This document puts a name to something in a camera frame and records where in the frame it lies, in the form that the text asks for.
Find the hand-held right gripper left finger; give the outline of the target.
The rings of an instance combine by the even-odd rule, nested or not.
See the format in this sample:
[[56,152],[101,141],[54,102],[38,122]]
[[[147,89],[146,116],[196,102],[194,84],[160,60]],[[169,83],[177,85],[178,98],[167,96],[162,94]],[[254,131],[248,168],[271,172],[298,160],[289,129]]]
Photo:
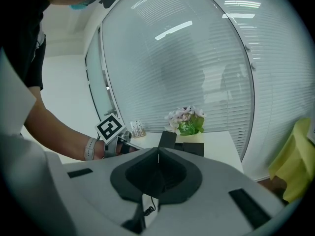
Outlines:
[[63,236],[134,236],[140,224],[141,236],[164,235],[162,214],[156,214],[144,228],[142,197],[123,199],[111,184],[118,166],[147,157],[155,149],[143,149],[108,159],[61,165],[61,200],[66,219]]

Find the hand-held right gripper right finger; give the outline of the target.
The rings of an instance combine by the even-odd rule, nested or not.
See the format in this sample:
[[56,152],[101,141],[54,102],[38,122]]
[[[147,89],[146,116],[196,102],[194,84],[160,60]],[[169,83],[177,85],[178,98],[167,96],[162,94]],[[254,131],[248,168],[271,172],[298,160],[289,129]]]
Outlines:
[[228,164],[174,149],[171,152],[195,164],[202,183],[186,202],[161,205],[145,230],[147,236],[242,236],[252,232],[229,194],[237,189],[244,189],[270,217],[284,208],[272,192]]

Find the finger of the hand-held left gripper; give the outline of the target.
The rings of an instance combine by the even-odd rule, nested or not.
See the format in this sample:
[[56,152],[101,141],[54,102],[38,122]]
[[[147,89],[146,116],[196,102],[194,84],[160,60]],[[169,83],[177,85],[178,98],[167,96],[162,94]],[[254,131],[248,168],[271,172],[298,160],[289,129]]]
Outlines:
[[142,150],[143,148],[138,146],[138,145],[134,145],[130,142],[126,143],[129,146],[129,151],[138,151],[138,150]]

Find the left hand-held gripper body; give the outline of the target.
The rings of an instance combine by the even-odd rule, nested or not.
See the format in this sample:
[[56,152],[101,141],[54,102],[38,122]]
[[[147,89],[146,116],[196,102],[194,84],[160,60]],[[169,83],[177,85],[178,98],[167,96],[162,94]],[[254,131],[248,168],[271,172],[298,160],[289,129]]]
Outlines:
[[115,114],[105,116],[105,119],[97,124],[95,129],[105,143],[105,158],[129,153],[129,149],[126,152],[117,152],[117,145],[119,143],[122,144],[122,148],[123,145],[130,146],[132,134],[126,130],[124,123]]

